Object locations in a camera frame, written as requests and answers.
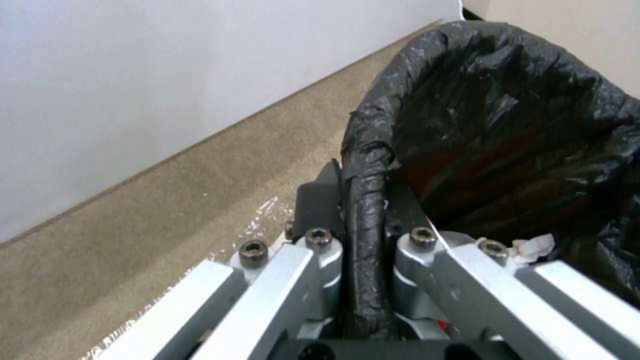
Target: hex socket screw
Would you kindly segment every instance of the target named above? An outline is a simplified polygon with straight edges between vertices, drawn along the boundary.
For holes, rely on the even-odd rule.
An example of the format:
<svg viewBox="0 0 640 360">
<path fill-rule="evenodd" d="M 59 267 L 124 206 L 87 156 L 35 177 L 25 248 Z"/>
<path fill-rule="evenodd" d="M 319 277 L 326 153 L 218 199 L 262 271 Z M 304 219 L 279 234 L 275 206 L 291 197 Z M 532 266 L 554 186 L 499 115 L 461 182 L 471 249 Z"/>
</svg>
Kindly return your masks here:
<svg viewBox="0 0 640 360">
<path fill-rule="evenodd" d="M 238 255 L 240 264 L 255 269 L 267 263 L 269 250 L 261 240 L 249 240 L 240 246 Z"/>
<path fill-rule="evenodd" d="M 332 240 L 331 231 L 324 227 L 313 227 L 305 233 L 305 245 L 314 252 L 326 251 Z"/>
<path fill-rule="evenodd" d="M 509 252 L 504 244 L 495 240 L 484 239 L 478 243 L 478 247 L 500 266 L 507 265 Z"/>
<path fill-rule="evenodd" d="M 437 239 L 430 228 L 419 226 L 411 229 L 409 241 L 418 251 L 427 252 L 435 248 Z"/>
</svg>

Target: trash bin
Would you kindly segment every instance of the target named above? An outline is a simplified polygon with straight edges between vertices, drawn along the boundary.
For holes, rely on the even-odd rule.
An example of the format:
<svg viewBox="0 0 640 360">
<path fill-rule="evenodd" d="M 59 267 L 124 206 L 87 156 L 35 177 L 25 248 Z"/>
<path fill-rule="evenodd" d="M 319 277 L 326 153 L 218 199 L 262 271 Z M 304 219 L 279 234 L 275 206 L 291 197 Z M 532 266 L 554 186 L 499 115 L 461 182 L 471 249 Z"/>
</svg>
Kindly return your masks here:
<svg viewBox="0 0 640 360">
<path fill-rule="evenodd" d="M 381 241 L 394 181 L 439 229 L 506 244 L 552 233 L 550 259 L 638 306 L 639 149 L 640 102 L 563 48 L 480 21 L 420 35 L 344 135 L 347 336 L 393 337 Z"/>
</svg>

